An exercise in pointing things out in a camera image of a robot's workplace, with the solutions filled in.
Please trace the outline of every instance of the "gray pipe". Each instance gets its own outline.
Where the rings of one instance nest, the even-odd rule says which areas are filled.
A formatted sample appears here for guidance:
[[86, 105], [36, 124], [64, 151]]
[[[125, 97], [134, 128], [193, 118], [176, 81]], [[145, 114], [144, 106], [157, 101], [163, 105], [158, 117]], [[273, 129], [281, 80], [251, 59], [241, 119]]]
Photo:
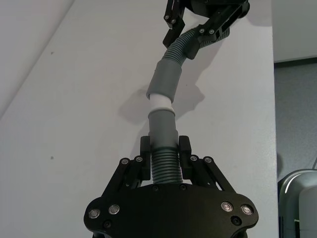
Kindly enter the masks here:
[[[150, 82], [147, 97], [152, 93], [167, 96], [171, 102], [182, 72], [182, 65], [186, 59], [184, 49], [194, 36], [195, 28], [191, 29], [175, 40], [166, 50], [162, 60], [155, 69]], [[229, 36], [229, 30], [217, 40]], [[215, 42], [202, 42], [200, 48]], [[175, 125], [175, 114], [168, 110], [154, 111], [149, 114], [150, 140], [152, 151], [153, 183], [182, 183], [181, 168], [178, 159], [178, 133]]]

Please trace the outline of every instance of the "metal screw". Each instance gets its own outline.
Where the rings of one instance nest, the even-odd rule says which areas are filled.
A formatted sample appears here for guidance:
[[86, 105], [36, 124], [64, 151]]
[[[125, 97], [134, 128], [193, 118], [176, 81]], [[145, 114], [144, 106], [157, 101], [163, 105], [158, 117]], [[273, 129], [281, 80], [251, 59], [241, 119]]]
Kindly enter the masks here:
[[111, 221], [107, 220], [104, 223], [104, 228], [109, 229], [111, 227]]
[[207, 157], [207, 158], [205, 158], [205, 162], [206, 162], [206, 163], [211, 163], [211, 162], [212, 162], [212, 159], [209, 158], [209, 157]]
[[121, 164], [126, 165], [127, 163], [129, 163], [129, 161], [127, 159], [124, 159], [121, 161]]
[[221, 204], [221, 207], [226, 212], [231, 212], [233, 210], [233, 207], [232, 207], [231, 203], [229, 203], [229, 202], [223, 202]]
[[197, 157], [196, 157], [196, 156], [192, 156], [192, 157], [190, 157], [190, 160], [191, 160], [191, 161], [196, 161], [196, 160], [197, 160]]
[[247, 205], [243, 205], [241, 207], [241, 209], [242, 209], [243, 213], [246, 214], [246, 215], [252, 215], [253, 214], [252, 209], [249, 206], [247, 206]]
[[184, 184], [180, 185], [179, 188], [180, 188], [180, 190], [182, 190], [182, 191], [185, 191], [185, 190], [187, 189], [186, 185], [184, 185]]
[[88, 213], [90, 219], [95, 219], [100, 215], [99, 209], [93, 209]]
[[111, 205], [110, 207], [109, 207], [109, 213], [111, 214], [111, 215], [115, 215], [115, 214], [117, 214], [119, 211], [120, 211], [120, 207], [118, 206], [118, 205], [116, 205], [116, 204], [113, 204], [113, 205]]
[[241, 221], [240, 217], [237, 217], [237, 216], [231, 217], [231, 222], [235, 226], [240, 226], [242, 224], [242, 221]]
[[152, 189], [153, 189], [154, 192], [157, 192], [157, 191], [159, 190], [159, 187], [156, 186], [156, 185], [154, 185], [154, 186], [152, 187]]

